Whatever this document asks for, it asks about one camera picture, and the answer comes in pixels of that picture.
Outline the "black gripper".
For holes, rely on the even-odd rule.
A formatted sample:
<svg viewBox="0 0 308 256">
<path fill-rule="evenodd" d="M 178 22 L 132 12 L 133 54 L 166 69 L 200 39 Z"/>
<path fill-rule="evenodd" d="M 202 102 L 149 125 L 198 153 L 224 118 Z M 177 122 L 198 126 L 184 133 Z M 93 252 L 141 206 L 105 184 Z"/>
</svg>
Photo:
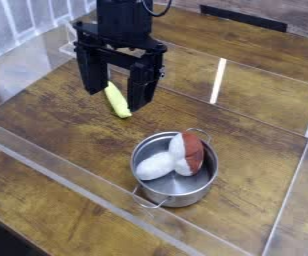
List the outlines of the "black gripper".
<svg viewBox="0 0 308 256">
<path fill-rule="evenodd" d="M 128 104 L 132 112 L 154 97 L 162 77 L 168 47 L 152 37 L 153 18 L 168 13 L 153 11 L 153 0 L 98 0 L 97 23 L 78 21 L 75 53 L 90 95 L 108 87 L 108 65 L 129 69 Z"/>
</svg>

